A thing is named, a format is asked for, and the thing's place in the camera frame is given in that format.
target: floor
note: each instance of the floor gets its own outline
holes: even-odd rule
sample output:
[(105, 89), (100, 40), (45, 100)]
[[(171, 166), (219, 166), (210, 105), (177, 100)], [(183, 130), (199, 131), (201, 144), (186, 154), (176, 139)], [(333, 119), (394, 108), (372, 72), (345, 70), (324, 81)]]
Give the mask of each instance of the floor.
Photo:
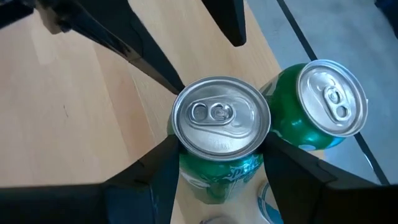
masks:
[[(277, 0), (248, 3), (282, 68), (309, 61)], [(390, 183), (398, 183), (398, 40), (374, 0), (285, 0), (318, 58), (348, 67), (369, 99), (361, 131)], [(354, 137), (326, 151), (326, 160), (380, 183)]]

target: metal can top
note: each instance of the metal can top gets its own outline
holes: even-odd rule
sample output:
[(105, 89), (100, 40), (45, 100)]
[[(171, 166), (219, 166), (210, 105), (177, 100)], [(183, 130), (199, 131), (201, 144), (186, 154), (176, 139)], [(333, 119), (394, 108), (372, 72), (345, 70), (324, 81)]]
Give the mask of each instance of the metal can top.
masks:
[(352, 136), (365, 124), (365, 92), (355, 76), (334, 61), (308, 63), (298, 76), (297, 95), (312, 123), (332, 136)]
[(172, 126), (196, 156), (231, 161), (252, 153), (271, 125), (268, 104), (251, 85), (231, 77), (191, 83), (177, 97)]

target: table surface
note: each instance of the table surface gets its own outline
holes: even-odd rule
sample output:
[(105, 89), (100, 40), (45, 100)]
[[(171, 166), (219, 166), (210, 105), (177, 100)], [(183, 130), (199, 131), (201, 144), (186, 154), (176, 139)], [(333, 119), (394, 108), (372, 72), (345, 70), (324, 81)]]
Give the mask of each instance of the table surface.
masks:
[[(280, 72), (246, 3), (248, 41), (238, 48), (199, 0), (130, 5), (184, 84), (227, 75), (260, 88)], [(50, 34), (37, 12), (0, 30), (0, 39), (0, 186), (103, 182), (166, 137), (176, 96), (110, 50), (74, 31)], [(241, 223), (265, 222), (254, 200), (263, 179), (261, 169), (221, 206), (200, 203), (179, 182), (172, 223), (232, 210)]]

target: can rim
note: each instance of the can rim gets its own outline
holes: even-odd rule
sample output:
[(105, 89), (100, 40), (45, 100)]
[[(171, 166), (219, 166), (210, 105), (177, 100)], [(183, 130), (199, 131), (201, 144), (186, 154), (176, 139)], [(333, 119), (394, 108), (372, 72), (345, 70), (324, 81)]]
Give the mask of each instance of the can rim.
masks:
[[(185, 98), (192, 90), (194, 90), (196, 85), (199, 83), (205, 83), (205, 82), (213, 82), (215, 80), (223, 80), (227, 82), (233, 82), (235, 84), (240, 85), (241, 87), (244, 87), (248, 89), (249, 91), (253, 92), (256, 95), (256, 98), (259, 100), (259, 103), (264, 106), (265, 111), (267, 111), (267, 114), (264, 114), (263, 116), (267, 116), (264, 120), (264, 124), (266, 124), (266, 127), (264, 127), (261, 131), (259, 131), (259, 134), (257, 135), (257, 138), (253, 140), (250, 144), (248, 144), (246, 147), (236, 151), (236, 152), (231, 152), (228, 154), (225, 154), (224, 156), (216, 155), (216, 154), (210, 154), (203, 152), (201, 149), (195, 147), (194, 144), (191, 144), (189, 140), (183, 135), (182, 131), (178, 127), (177, 124), (177, 115), (178, 115), (178, 109), (181, 106), (182, 99)], [(178, 137), (178, 140), (184, 145), (184, 147), (194, 155), (201, 157), (202, 159), (206, 160), (211, 160), (211, 161), (233, 161), (236, 159), (240, 159), (244, 156), (247, 156), (251, 154), (253, 151), (255, 151), (261, 143), (265, 140), (270, 128), (271, 128), (271, 112), (269, 111), (269, 106), (267, 104), (266, 99), (261, 95), (259, 90), (254, 88), (252, 85), (234, 77), (227, 77), (227, 76), (214, 76), (214, 77), (206, 77), (206, 78), (201, 78), (197, 81), (194, 81), (193, 83), (189, 84), (186, 86), (181, 93), (176, 97), (173, 108), (172, 108), (172, 114), (171, 114), (171, 119), (172, 119), (172, 128), (175, 133), (175, 135)]]
[[(360, 120), (358, 120), (358, 118), (356, 118), (356, 120), (354, 121), (355, 125), (353, 128), (350, 129), (350, 131), (345, 132), (345, 133), (341, 133), (341, 134), (337, 134), (337, 133), (332, 133), (326, 129), (324, 129), (322, 126), (320, 126), (320, 124), (310, 115), (310, 112), (308, 111), (308, 109), (305, 107), (304, 102), (303, 102), (303, 96), (302, 93), (300, 92), (300, 82), (301, 82), (301, 78), (303, 77), (303, 74), (309, 69), (312, 68), (314, 66), (324, 66), (324, 67), (329, 67), (331, 69), (333, 69), (334, 71), (342, 74), (350, 83), (351, 86), (354, 88), (352, 91), (354, 92), (354, 94), (357, 97), (357, 99), (359, 99), (359, 103), (361, 105), (361, 111), (362, 111), (362, 117)], [(332, 60), (327, 60), (327, 59), (319, 59), (319, 60), (314, 60), (311, 61), (310, 63), (306, 64), (306, 66), (304, 66), (304, 68), (301, 70), (300, 74), (297, 77), (296, 80), (296, 92), (297, 92), (297, 98), (301, 104), (301, 107), (303, 108), (305, 114), (307, 115), (307, 118), (310, 119), (310, 121), (312, 122), (312, 124), (314, 124), (319, 130), (323, 131), (324, 133), (329, 134), (330, 136), (334, 136), (334, 137), (339, 137), (339, 138), (347, 138), (350, 136), (355, 135), (356, 133), (360, 132), (360, 130), (364, 127), (366, 119), (368, 117), (368, 99), (366, 98), (365, 92), (360, 84), (360, 82), (358, 81), (358, 79), (354, 76), (354, 74), (352, 74), (346, 67), (344, 67), (343, 65), (334, 62)]]

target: green soda can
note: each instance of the green soda can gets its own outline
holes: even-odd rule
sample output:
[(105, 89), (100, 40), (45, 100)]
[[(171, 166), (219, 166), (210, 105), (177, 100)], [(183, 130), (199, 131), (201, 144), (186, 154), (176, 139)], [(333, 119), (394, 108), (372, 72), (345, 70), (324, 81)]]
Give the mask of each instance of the green soda can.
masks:
[(331, 60), (291, 66), (263, 87), (271, 131), (306, 151), (327, 149), (358, 133), (368, 100), (355, 76)]
[(242, 191), (263, 162), (255, 150), (270, 119), (260, 92), (236, 78), (204, 78), (178, 95), (171, 125), (184, 146), (180, 173), (197, 199), (219, 204)]

